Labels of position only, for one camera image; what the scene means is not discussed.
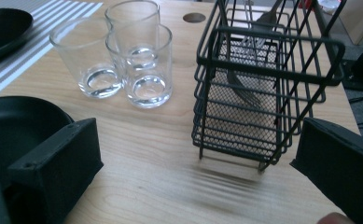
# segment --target black plate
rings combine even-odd
[[[0,57],[20,47],[33,25],[28,12],[14,8],[0,8]]]
[[[74,121],[58,106],[22,96],[0,97],[0,183],[7,188],[7,168],[15,160]]]

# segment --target black metal basket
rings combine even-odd
[[[318,24],[324,29],[313,37],[307,17],[313,8],[321,11],[314,3],[300,9],[297,1],[289,15],[282,8],[278,18],[286,24],[262,33],[248,28],[253,21],[235,19],[235,5],[225,10],[227,4],[216,2],[195,73],[192,139],[200,157],[211,149],[259,161],[263,171],[292,145],[313,104],[325,102],[325,87],[341,82],[344,45],[326,37],[327,26]]]

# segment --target round hole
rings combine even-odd
[[[192,12],[183,17],[183,20],[191,23],[198,23],[205,21],[205,16],[202,13]]]

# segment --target gray striped cloth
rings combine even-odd
[[[0,61],[0,91],[52,48],[49,32],[56,25],[75,18],[89,17],[101,5],[64,0],[0,0],[0,8],[24,10],[34,18],[28,42]]]

